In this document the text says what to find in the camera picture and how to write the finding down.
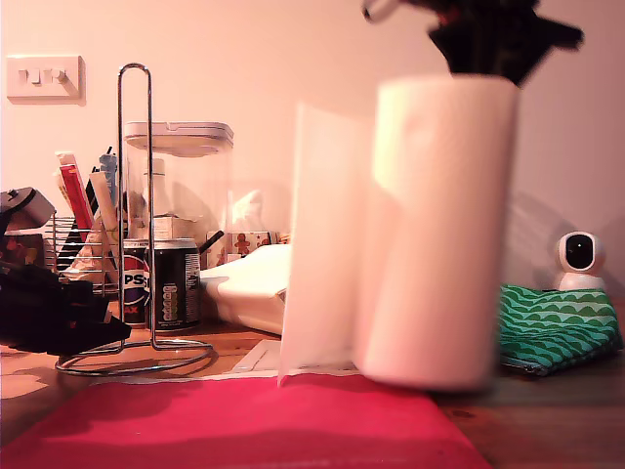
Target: wooden countertop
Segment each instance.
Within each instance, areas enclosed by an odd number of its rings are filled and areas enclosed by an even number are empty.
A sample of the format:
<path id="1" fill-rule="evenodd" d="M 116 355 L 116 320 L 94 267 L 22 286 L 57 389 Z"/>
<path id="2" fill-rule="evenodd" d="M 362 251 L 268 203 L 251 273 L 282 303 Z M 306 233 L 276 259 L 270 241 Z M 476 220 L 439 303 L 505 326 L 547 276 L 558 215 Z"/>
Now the wooden countertop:
<path id="1" fill-rule="evenodd" d="M 625 323 L 625 302 L 617 304 Z M 132 338 L 146 337 L 134 330 Z M 219 357 L 146 377 L 206 376 L 235 366 L 260 340 L 276 336 L 230 325 L 209 326 L 192 338 L 212 343 Z M 54 370 L 56 357 L 0 348 L 2 445 L 88 386 L 95 378 Z M 134 349 L 100 361 L 154 363 L 151 349 Z M 625 354 L 547 378 L 502 372 L 491 392 L 433 396 L 445 414 L 494 467 L 625 467 Z"/>

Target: red mat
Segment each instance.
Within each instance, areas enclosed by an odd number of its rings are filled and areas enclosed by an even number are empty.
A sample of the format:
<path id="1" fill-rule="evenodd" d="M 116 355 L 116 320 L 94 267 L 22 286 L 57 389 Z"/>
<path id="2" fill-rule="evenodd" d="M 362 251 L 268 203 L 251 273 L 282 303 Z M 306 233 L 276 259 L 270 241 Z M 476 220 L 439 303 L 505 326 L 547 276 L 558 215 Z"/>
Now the red mat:
<path id="1" fill-rule="evenodd" d="M 488 468 L 426 396 L 361 376 L 92 386 L 2 469 Z"/>

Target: soda can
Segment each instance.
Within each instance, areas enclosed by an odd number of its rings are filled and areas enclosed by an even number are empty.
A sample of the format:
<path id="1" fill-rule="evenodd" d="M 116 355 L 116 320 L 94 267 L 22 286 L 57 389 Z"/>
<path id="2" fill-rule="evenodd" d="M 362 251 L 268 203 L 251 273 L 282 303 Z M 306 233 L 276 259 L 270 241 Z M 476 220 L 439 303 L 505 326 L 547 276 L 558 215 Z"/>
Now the soda can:
<path id="1" fill-rule="evenodd" d="M 147 239 L 124 240 L 124 322 L 146 325 L 149 292 L 146 282 Z"/>
<path id="2" fill-rule="evenodd" d="M 157 240 L 154 260 L 156 330 L 181 330 L 199 325 L 200 266 L 195 241 L 187 238 Z"/>

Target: green patterned pouch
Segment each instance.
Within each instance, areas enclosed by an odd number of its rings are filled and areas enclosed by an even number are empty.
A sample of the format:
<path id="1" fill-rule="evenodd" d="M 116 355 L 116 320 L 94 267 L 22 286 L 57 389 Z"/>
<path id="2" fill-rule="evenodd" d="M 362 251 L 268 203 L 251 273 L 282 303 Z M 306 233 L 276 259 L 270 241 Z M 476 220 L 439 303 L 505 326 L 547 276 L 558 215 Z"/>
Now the green patterned pouch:
<path id="1" fill-rule="evenodd" d="M 623 348 L 602 290 L 540 291 L 502 285 L 501 363 L 546 376 Z"/>

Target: white camera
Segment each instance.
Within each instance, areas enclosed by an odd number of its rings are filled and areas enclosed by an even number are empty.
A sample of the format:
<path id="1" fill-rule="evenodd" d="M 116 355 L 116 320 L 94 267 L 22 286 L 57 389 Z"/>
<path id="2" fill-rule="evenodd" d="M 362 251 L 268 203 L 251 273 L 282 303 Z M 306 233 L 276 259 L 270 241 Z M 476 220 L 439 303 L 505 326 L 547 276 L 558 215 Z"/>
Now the white camera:
<path id="1" fill-rule="evenodd" d="M 558 241 L 557 253 L 562 267 L 556 284 L 558 290 L 605 290 L 603 279 L 597 276 L 605 262 L 604 246 L 595 235 L 585 232 L 566 234 Z"/>

